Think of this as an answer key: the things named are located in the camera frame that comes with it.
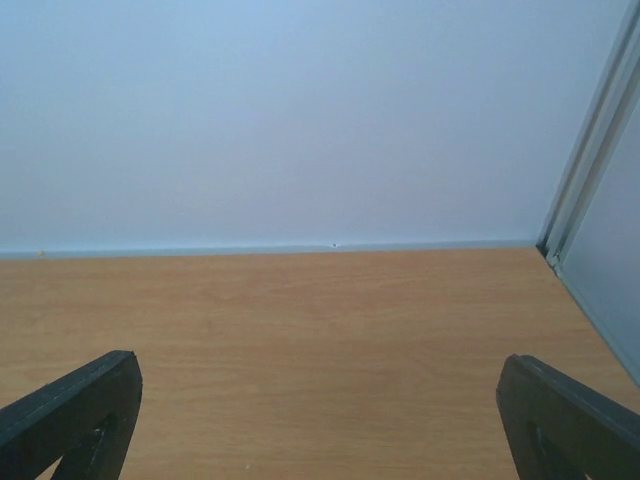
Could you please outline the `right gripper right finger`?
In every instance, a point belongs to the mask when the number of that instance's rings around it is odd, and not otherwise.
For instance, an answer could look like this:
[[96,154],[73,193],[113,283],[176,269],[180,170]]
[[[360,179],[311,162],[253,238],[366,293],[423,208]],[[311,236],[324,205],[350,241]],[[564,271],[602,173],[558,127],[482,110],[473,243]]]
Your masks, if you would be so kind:
[[639,477],[639,415],[539,359],[509,356],[496,402],[521,479]]

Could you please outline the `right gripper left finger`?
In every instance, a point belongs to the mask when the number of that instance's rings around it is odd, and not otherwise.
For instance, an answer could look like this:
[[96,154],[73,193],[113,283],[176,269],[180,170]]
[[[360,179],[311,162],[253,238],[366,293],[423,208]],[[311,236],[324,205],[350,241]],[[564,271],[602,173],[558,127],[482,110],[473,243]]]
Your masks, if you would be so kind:
[[1,409],[1,477],[117,479],[139,415],[136,355],[114,350]]

